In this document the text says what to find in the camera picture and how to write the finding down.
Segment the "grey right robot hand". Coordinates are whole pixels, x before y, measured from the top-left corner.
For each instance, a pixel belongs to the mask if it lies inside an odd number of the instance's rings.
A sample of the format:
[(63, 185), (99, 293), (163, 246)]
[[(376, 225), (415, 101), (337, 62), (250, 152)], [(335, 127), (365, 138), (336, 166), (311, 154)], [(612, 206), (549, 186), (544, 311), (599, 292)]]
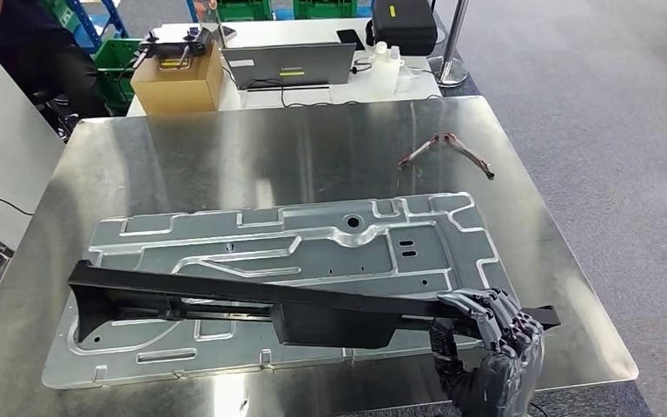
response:
[(454, 341), (457, 321), (436, 318), (429, 329), (442, 391), (463, 416), (526, 416), (545, 354), (544, 328), (500, 288), (461, 288), (437, 295), (476, 322), (488, 351), (465, 368)]

